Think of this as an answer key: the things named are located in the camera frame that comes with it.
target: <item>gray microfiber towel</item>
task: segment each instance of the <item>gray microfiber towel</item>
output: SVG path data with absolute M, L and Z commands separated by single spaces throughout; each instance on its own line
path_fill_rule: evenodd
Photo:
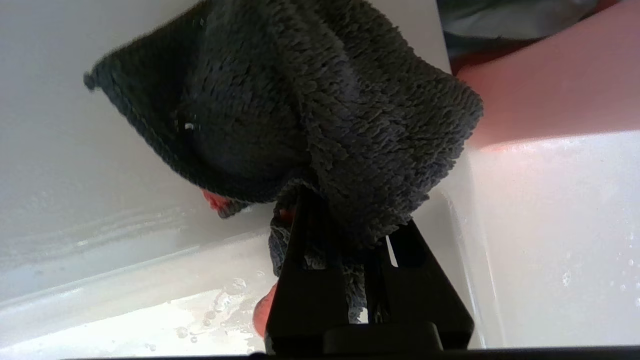
M 277 275 L 279 210 L 297 187 L 326 200 L 344 243 L 373 246 L 427 200 L 482 112 L 364 0 L 204 1 L 106 55 L 84 82 L 174 171 L 228 198 L 221 215 L 279 200 Z M 345 268 L 356 308 L 361 269 Z

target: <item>fuzzy fabric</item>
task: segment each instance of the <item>fuzzy fabric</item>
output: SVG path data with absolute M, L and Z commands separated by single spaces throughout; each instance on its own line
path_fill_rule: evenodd
M 106 55 L 84 82 L 172 169 L 228 199 L 224 217 L 279 200 L 277 222 L 307 186 L 355 248 L 409 221 L 482 112 L 364 0 L 204 1 Z M 284 231 L 277 260 L 288 235 L 273 228 Z

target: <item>white plastic surface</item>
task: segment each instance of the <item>white plastic surface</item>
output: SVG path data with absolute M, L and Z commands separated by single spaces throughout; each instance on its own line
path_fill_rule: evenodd
M 373 3 L 448 69 L 434 1 Z M 82 84 L 191 4 L 0 4 L 0 359 L 262 348 L 271 206 L 220 220 Z M 638 140 L 470 151 L 432 191 L 415 218 L 474 310 L 476 346 L 640 343 Z

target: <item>pink object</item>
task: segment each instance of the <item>pink object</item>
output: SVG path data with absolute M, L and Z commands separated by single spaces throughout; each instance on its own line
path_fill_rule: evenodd
M 640 0 L 509 56 L 461 69 L 484 100 L 470 143 L 640 129 Z

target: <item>towel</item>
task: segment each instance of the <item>towel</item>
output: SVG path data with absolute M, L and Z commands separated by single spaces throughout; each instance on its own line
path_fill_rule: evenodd
M 275 200 L 276 275 L 296 189 L 326 201 L 345 251 L 375 246 L 428 199 L 482 113 L 364 0 L 202 1 L 105 55 L 84 83 L 174 171 L 223 197 L 221 216 Z M 322 266 L 314 251 L 308 262 Z M 362 266 L 344 262 L 355 314 Z

